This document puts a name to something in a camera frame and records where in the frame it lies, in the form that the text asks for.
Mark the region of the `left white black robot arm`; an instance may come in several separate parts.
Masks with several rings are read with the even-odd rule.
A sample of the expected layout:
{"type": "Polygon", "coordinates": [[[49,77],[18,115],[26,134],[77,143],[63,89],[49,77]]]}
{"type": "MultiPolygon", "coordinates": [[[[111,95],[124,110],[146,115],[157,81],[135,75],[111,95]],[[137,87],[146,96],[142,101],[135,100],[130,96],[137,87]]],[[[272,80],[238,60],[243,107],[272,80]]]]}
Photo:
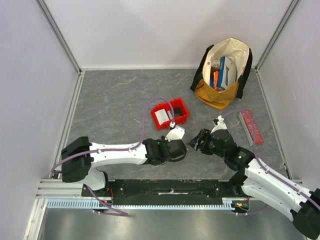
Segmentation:
{"type": "Polygon", "coordinates": [[[89,142],[82,136],[61,151],[61,174],[64,183],[82,183],[98,196],[110,191],[107,173],[98,168],[106,165],[163,165],[185,158],[187,148],[181,139],[166,140],[148,138],[139,147],[137,144],[106,145],[89,142]]]}

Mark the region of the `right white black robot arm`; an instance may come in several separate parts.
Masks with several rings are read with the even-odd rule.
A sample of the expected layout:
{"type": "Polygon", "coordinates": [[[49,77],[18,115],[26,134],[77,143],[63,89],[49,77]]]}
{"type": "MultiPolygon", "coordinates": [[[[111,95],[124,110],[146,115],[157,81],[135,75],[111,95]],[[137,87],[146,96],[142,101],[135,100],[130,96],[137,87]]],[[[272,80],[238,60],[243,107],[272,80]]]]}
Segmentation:
{"type": "Polygon", "coordinates": [[[235,197],[243,194],[276,209],[305,237],[320,236],[320,190],[310,190],[287,179],[255,157],[250,150],[238,146],[228,130],[211,132],[203,128],[189,146],[205,155],[216,155],[235,174],[229,180],[229,191],[235,197]]]}

